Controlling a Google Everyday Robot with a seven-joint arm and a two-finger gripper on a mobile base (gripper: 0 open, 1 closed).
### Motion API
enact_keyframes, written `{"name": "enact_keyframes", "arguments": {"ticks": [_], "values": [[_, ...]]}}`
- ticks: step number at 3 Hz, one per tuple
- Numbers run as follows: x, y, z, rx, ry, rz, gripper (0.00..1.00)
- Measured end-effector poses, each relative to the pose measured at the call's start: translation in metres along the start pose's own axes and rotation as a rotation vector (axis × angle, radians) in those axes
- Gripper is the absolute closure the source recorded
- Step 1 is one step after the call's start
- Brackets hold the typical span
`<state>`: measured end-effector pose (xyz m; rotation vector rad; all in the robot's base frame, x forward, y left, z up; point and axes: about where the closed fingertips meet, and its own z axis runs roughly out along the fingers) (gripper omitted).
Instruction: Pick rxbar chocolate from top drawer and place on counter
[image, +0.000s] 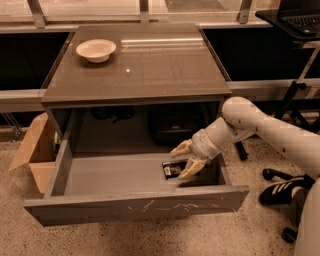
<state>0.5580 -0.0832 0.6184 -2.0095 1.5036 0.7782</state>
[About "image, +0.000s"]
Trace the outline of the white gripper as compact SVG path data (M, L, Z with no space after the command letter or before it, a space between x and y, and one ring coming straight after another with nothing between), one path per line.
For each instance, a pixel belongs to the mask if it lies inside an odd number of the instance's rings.
M191 151L196 156L188 159L185 168L178 176L179 179L194 176L205 167L207 160L212 160L221 153L217 146L216 135L215 129L201 129L192 136L191 140L184 140L170 151L169 155L173 158L190 154Z

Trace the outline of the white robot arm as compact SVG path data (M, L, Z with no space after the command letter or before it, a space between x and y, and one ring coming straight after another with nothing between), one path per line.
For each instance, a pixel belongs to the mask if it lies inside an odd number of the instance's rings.
M268 116L251 101L232 97L222 116L174 148L173 157L189 156L179 177L187 179L213 160L228 143L253 134L301 168L314 181L302 177L277 182L259 197L263 205L291 204L300 218L294 256L320 256L320 135Z

